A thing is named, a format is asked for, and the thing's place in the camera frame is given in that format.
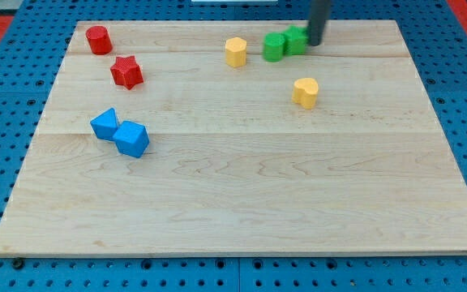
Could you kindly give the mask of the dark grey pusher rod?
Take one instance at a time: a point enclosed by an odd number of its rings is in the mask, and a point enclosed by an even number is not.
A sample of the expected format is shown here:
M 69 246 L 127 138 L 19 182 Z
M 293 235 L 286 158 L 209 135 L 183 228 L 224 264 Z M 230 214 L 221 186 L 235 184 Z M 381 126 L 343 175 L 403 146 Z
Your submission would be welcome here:
M 318 46 L 323 40 L 323 32 L 330 18 L 332 0 L 310 0 L 310 10 L 306 26 L 308 45 Z

